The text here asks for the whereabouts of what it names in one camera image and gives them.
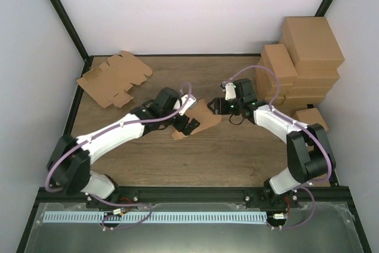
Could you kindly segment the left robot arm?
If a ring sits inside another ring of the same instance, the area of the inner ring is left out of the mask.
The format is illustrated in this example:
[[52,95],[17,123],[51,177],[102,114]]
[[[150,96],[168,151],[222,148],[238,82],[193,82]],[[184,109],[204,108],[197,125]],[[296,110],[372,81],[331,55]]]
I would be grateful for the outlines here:
[[166,87],[109,126],[77,137],[63,135],[47,163],[46,191],[68,196],[84,193],[90,201],[122,207],[119,185],[109,175],[94,172],[92,164],[120,145],[168,126],[191,134],[200,122],[185,113],[196,102],[191,93]]

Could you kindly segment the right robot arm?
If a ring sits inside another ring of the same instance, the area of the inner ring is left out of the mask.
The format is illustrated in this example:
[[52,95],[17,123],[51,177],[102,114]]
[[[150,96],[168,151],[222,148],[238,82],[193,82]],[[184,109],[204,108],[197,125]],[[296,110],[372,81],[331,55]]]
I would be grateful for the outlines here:
[[291,119],[259,100],[249,79],[222,83],[221,88],[224,96],[207,104],[213,114],[242,116],[286,144],[287,167],[264,182],[262,199],[267,206],[279,206],[291,190],[320,176],[330,178],[336,162],[323,126]]

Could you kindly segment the cardboard box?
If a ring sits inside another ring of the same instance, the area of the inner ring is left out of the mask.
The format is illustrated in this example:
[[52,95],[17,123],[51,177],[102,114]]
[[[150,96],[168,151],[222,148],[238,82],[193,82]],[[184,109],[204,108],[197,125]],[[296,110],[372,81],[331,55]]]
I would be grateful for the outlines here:
[[190,121],[196,119],[200,123],[200,125],[191,132],[191,135],[216,126],[221,122],[222,118],[221,115],[212,113],[207,107],[207,101],[205,99],[198,100],[195,106],[185,112],[185,115],[189,117]]

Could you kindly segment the stack of cardboard blanks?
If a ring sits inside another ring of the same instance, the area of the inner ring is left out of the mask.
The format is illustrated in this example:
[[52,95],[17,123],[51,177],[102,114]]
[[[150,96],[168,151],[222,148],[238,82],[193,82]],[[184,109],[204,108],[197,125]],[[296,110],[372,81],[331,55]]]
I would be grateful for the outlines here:
[[152,73],[147,64],[123,50],[84,73],[77,83],[102,108],[121,108],[133,99],[128,91],[147,81]]

